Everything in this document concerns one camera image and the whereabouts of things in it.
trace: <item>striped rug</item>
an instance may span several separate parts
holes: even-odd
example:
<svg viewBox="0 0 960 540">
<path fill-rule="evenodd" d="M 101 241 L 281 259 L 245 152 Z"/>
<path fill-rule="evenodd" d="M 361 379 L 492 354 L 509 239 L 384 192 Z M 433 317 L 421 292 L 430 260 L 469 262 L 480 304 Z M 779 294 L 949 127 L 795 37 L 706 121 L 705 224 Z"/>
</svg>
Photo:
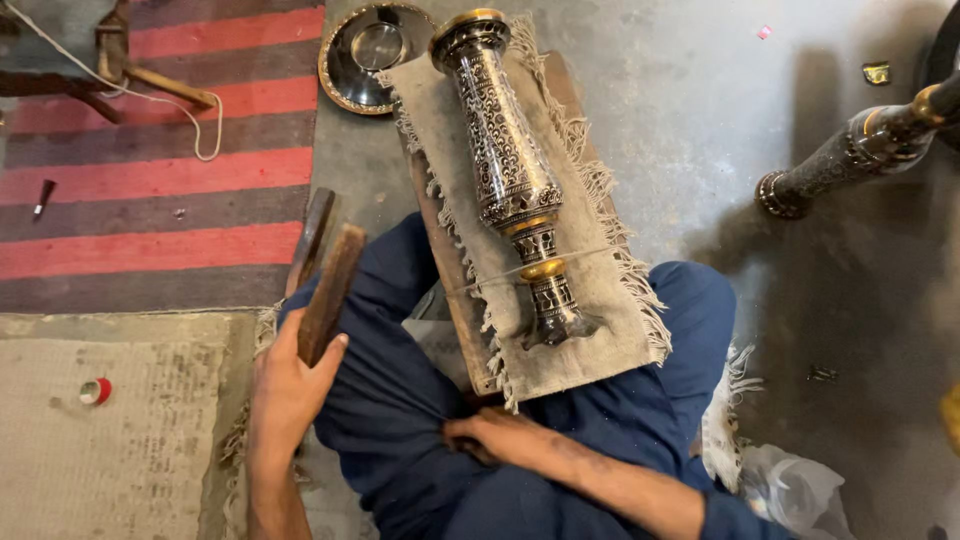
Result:
<svg viewBox="0 0 960 540">
<path fill-rule="evenodd" d="M 322 0 L 132 1 L 131 56 L 223 99 L 210 163 L 171 106 L 112 100 L 127 117 L 113 126 L 70 98 L 21 99 L 0 176 L 0 311 L 279 300 L 309 195 L 323 25 Z M 200 119 L 207 154 L 216 111 Z M 58 186 L 33 223 L 44 179 Z"/>
</svg>

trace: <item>stool leg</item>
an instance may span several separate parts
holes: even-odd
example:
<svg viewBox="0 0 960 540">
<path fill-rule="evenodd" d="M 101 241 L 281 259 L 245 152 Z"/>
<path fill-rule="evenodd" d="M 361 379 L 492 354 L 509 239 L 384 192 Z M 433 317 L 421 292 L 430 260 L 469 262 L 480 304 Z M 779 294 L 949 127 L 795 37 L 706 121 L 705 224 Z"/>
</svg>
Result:
<svg viewBox="0 0 960 540">
<path fill-rule="evenodd" d="M 123 122 L 123 113 L 117 109 L 114 109 L 109 103 L 101 100 L 97 96 L 86 90 L 80 90 L 78 88 L 70 88 L 66 91 L 67 95 L 79 99 L 80 101 L 90 105 L 91 109 L 96 110 L 100 113 L 101 116 L 107 119 L 110 123 L 120 124 Z"/>
<path fill-rule="evenodd" d="M 124 68 L 124 72 L 127 74 L 127 77 L 131 79 L 141 81 L 154 88 L 171 93 L 204 109 L 216 107 L 217 105 L 217 100 L 209 92 L 204 92 L 192 86 L 187 86 L 184 83 L 174 81 L 173 79 L 168 79 L 159 73 L 144 69 L 138 65 L 130 64 Z"/>
</svg>

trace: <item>brass vase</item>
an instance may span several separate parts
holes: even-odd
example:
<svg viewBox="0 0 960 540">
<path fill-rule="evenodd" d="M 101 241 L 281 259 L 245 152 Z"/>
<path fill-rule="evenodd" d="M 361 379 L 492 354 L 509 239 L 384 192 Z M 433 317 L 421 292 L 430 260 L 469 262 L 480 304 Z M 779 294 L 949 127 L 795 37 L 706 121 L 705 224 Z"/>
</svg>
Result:
<svg viewBox="0 0 960 540">
<path fill-rule="evenodd" d="M 533 294 L 536 320 L 523 338 L 530 350 L 591 337 L 599 317 L 577 307 L 557 258 L 554 223 L 564 193 L 534 140 L 507 82 L 501 56 L 510 27 L 497 10 L 474 10 L 446 23 L 430 42 L 434 66 L 460 93 L 484 225 L 509 236 L 525 268 L 520 278 Z"/>
</svg>

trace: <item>plastic bag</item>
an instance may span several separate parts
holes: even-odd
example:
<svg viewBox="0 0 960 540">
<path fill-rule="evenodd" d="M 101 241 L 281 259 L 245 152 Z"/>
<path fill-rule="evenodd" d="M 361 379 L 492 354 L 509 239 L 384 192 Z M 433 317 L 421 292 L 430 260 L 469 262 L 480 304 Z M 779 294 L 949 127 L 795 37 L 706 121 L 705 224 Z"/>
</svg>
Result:
<svg viewBox="0 0 960 540">
<path fill-rule="evenodd" d="M 803 540 L 855 540 L 840 502 L 844 479 L 826 465 L 773 445 L 743 451 L 741 489 L 759 517 Z"/>
</svg>

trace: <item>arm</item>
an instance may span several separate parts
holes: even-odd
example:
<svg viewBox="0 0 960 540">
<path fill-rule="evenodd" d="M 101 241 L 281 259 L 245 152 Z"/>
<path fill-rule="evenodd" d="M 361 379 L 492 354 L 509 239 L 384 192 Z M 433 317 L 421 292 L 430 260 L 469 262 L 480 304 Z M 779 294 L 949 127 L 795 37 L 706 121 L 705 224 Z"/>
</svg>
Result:
<svg viewBox="0 0 960 540">
<path fill-rule="evenodd" d="M 522 416 L 485 408 L 444 425 L 444 437 L 468 437 L 491 456 L 552 479 L 604 504 L 660 540 L 785 538 L 735 498 L 699 491 L 667 475 L 598 454 Z"/>
<path fill-rule="evenodd" d="M 251 540 L 308 540 L 303 501 L 294 484 L 294 450 L 324 405 L 347 349 L 338 335 L 310 369 L 297 357 L 297 330 L 305 309 L 291 311 L 276 343 L 253 370 L 247 444 Z"/>
</svg>

